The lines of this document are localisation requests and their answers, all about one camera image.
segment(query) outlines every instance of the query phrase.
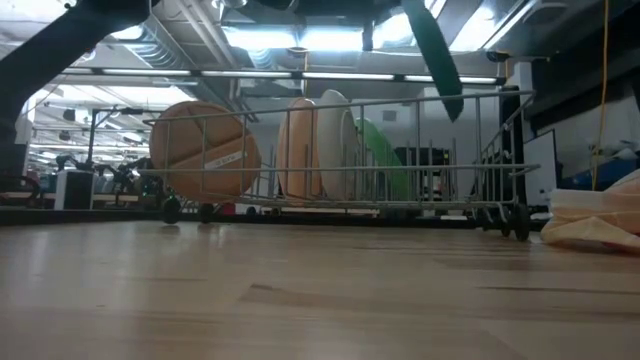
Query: green plate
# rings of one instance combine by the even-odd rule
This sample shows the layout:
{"label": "green plate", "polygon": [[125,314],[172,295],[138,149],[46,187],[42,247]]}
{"label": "green plate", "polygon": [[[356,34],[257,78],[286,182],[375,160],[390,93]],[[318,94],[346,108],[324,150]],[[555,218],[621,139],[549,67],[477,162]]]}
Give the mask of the green plate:
{"label": "green plate", "polygon": [[[409,17],[411,30],[440,96],[461,95],[462,83],[458,69],[438,22],[424,7],[424,1],[402,0],[402,7]],[[442,103],[451,121],[456,121],[464,108],[464,100],[445,100]]]}
{"label": "green plate", "polygon": [[[364,143],[373,153],[378,166],[403,166],[398,155],[393,151],[393,146],[378,128],[367,118],[364,121],[355,120],[358,132],[362,133],[364,123]],[[395,200],[409,200],[409,177],[404,171],[392,171],[389,182]]]}

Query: metal frame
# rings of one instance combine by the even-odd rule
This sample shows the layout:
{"label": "metal frame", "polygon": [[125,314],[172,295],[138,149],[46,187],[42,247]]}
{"label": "metal frame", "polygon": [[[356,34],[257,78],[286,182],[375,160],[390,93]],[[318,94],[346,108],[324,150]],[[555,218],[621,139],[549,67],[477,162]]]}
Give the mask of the metal frame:
{"label": "metal frame", "polygon": [[[414,98],[414,99],[404,99],[404,100],[394,100],[394,101],[370,101],[370,102],[358,102],[358,103],[350,103],[346,105],[330,105],[330,106],[311,106],[311,107],[301,107],[301,108],[283,108],[276,110],[259,110],[259,111],[247,111],[247,112],[235,112],[235,113],[226,113],[226,114],[217,114],[217,115],[198,115],[198,116],[188,116],[188,117],[178,117],[178,118],[162,118],[162,119],[150,119],[144,120],[143,122],[149,125],[153,125],[157,122],[167,122],[167,140],[165,147],[165,166],[164,169],[156,169],[156,170],[140,170],[140,172],[155,174],[159,176],[163,176],[165,179],[165,184],[168,184],[167,177],[172,173],[197,173],[202,176],[201,178],[201,193],[203,195],[226,199],[230,202],[248,204],[248,205],[258,205],[258,206],[266,206],[266,207],[306,207],[306,208],[339,208],[339,209],[413,209],[413,210],[431,210],[431,209],[470,209],[470,210],[480,210],[484,209],[485,211],[490,208],[498,208],[500,209],[500,214],[502,220],[506,222],[505,212],[503,210],[503,206],[505,205],[516,205],[518,203],[517,192],[515,188],[517,186],[516,177],[523,176],[524,174],[533,171],[539,168],[537,164],[518,164],[516,163],[516,158],[512,153],[509,153],[506,149],[503,149],[502,134],[509,134],[509,138],[511,140],[511,149],[514,149],[514,120],[517,118],[519,114],[522,113],[522,110],[531,103],[534,97],[533,91],[509,91],[509,92],[495,92],[495,93],[485,93],[485,94],[470,94],[470,95],[459,95],[459,96],[437,96],[437,97],[424,97],[424,98]],[[486,143],[484,147],[482,146],[482,132],[481,132],[481,112],[480,112],[480,99],[482,98],[502,98],[509,96],[528,96],[527,100],[522,103],[522,105],[513,113],[511,116],[507,118],[507,120],[503,123],[500,130],[493,136],[493,138]],[[366,106],[372,105],[385,105],[385,104],[400,104],[400,103],[413,103],[416,108],[420,108],[420,105],[429,101],[446,101],[453,99],[474,99],[475,101],[475,115],[476,115],[476,160],[472,164],[457,164],[458,154],[456,149],[456,139],[452,139],[452,149],[449,149],[449,153],[451,157],[449,159],[449,163],[446,165],[433,165],[433,142],[429,141],[429,165],[408,165],[408,166],[377,166],[375,162],[371,161],[371,157],[369,154],[371,150],[366,147],[366,144],[363,141],[363,131],[364,126],[361,127],[361,131],[359,133],[360,137],[360,153],[356,154],[356,164],[357,166],[346,166],[346,158],[345,158],[345,150],[343,149],[343,166],[333,167],[333,168],[312,168],[311,166],[305,167],[297,167],[292,168],[289,167],[288,161],[285,163],[284,168],[276,168],[274,166],[274,151],[271,149],[271,155],[269,157],[268,163],[263,163],[262,168],[246,168],[245,167],[245,149],[246,149],[246,131],[243,130],[243,142],[242,142],[242,152],[244,156],[242,156],[241,164],[236,164],[235,167],[223,167],[216,169],[206,169],[205,168],[205,157],[204,153],[207,148],[206,142],[206,125],[208,121],[215,121],[216,118],[219,117],[228,117],[228,116],[236,116],[241,118],[240,120],[246,129],[247,125],[247,117],[255,116],[259,114],[269,114],[269,113],[283,113],[285,117],[285,121],[290,122],[291,112],[292,111],[310,111],[312,114],[314,111],[319,109],[335,109],[335,108],[359,108],[360,114],[363,117],[365,113]],[[169,144],[171,143],[171,125],[177,121],[201,121],[202,128],[205,129],[203,131],[202,137],[202,151],[203,156],[201,160],[201,167],[196,169],[170,169],[168,164],[168,150]],[[420,111],[415,112],[414,120],[414,129],[416,131],[417,137],[415,139],[416,145],[416,155],[418,157],[417,164],[420,164],[419,153],[420,153],[420,127],[425,126],[425,124],[421,124],[420,119]],[[499,149],[500,163],[495,164],[494,160],[489,161],[489,159],[494,159],[495,150]],[[307,151],[307,165],[310,164],[310,160],[313,158],[313,147],[309,147],[306,149]],[[503,156],[509,161],[503,162]],[[461,194],[458,189],[457,179],[459,178],[458,173],[461,170],[474,170],[475,172],[475,193],[474,194]],[[355,195],[348,200],[335,200],[330,199],[326,196],[312,197],[308,196],[310,189],[310,179],[311,174],[317,171],[338,171],[345,173],[345,182],[347,178],[347,174],[353,172],[354,175],[354,187],[357,187],[357,184],[360,185],[360,189],[356,188]],[[433,194],[433,173],[435,171],[441,171],[442,174],[445,174],[446,179],[452,179],[450,184],[447,184],[446,189],[446,199],[443,197],[442,201],[435,201]],[[504,179],[504,172],[506,171],[506,175],[511,178],[511,186],[514,191],[512,191],[513,197],[511,199],[505,199],[505,181],[501,181],[501,187],[499,190],[499,194],[496,194],[494,189],[490,189],[489,181],[485,181],[485,172],[491,171],[492,181],[495,181],[495,171],[500,171],[501,177]],[[246,192],[244,195],[235,197],[229,196],[225,194],[217,194],[217,193],[209,193],[204,189],[205,183],[205,175],[212,175],[216,173],[227,173],[227,172],[240,172],[243,174],[242,182],[244,183],[244,174],[247,172],[257,172],[259,176],[255,183],[251,185],[251,189]],[[282,184],[282,190],[284,193],[284,197],[280,198],[277,194],[274,194],[274,189],[277,189],[277,181],[276,174],[278,172],[285,174],[285,179],[288,178],[289,172],[305,172],[307,175],[307,186],[305,191],[305,196],[303,198],[294,197],[291,194],[287,193],[287,184],[285,180],[285,184]],[[429,191],[428,194],[425,194],[423,189],[421,191],[417,191],[417,189],[410,188],[409,194],[406,199],[399,199],[398,196],[393,194],[393,189],[390,184],[385,184],[385,188],[382,191],[383,196],[380,195],[379,185],[377,184],[378,174],[385,174],[386,178],[389,179],[389,174],[392,172],[403,172],[409,176],[410,183],[419,183],[417,179],[423,174],[426,173],[429,181]],[[268,191],[267,195],[261,195],[260,192],[260,181],[265,180],[268,183]],[[371,188],[372,191],[365,191],[365,189]]]}

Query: ceiling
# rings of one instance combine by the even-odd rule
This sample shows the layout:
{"label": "ceiling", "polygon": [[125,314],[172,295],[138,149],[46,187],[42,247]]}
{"label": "ceiling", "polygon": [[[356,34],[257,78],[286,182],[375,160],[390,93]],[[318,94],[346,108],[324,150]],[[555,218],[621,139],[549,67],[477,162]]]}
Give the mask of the ceiling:
{"label": "ceiling", "polygon": [[[509,51],[516,56],[549,56],[562,50],[561,44],[550,41],[557,37],[558,29],[567,21],[575,20],[601,0],[563,0],[567,8],[548,23],[523,24],[513,21],[513,27],[491,49]],[[528,4],[525,0],[427,0],[427,5],[437,6],[437,21],[443,36],[454,55],[461,75],[495,76],[498,67],[487,60],[482,51],[500,26],[517,17],[519,10]],[[42,30],[52,20],[64,13],[62,0],[5,0],[0,2],[0,56],[12,51],[23,41]],[[391,18],[380,22],[374,32],[373,52],[362,52],[362,41],[357,22],[343,17],[310,17],[307,27],[301,27],[299,18],[292,14],[257,8],[251,0],[240,11],[223,9],[218,1],[164,0],[153,9],[153,15],[140,33],[132,38],[120,34],[110,36],[100,43],[95,53],[79,59],[77,66],[156,68],[156,69],[232,69],[260,68],[263,70],[299,70],[305,66],[302,58],[292,56],[282,48],[289,41],[293,45],[317,48],[310,51],[307,69],[312,71],[350,73],[428,73],[424,61],[408,31],[406,19],[400,9],[392,9]],[[259,17],[257,24],[250,16]],[[584,19],[584,22],[601,19]],[[238,31],[250,36],[239,36]],[[327,33],[339,32],[327,37]],[[256,49],[268,44],[270,49]],[[336,82],[318,80],[310,82],[306,96],[317,98],[327,89],[336,89],[352,99],[400,99],[416,96],[421,84],[403,83]],[[239,86],[243,96],[234,96]],[[33,143],[64,148],[38,147],[31,158],[34,165],[46,163],[38,152],[72,152],[82,158],[83,149],[73,146],[88,143],[88,133],[82,131],[87,124],[82,114],[93,108],[135,107],[165,109],[179,101],[201,99],[222,103],[229,108],[244,110],[248,107],[262,109],[269,104],[288,103],[287,97],[300,96],[302,84],[294,81],[240,81],[223,79],[185,79],[184,81],[147,77],[58,77],[51,85],[34,97],[34,127],[38,129]],[[274,101],[273,97],[282,97]],[[64,119],[64,111],[76,110],[76,121]],[[98,154],[104,154],[115,162],[122,161],[128,153],[145,155],[148,126],[143,119],[151,115],[118,115],[108,120],[114,126],[105,128],[96,137],[101,146]],[[60,129],[69,131],[70,140],[61,140]],[[123,134],[135,133],[140,141],[124,139]],[[114,149],[114,146],[129,150]]]}

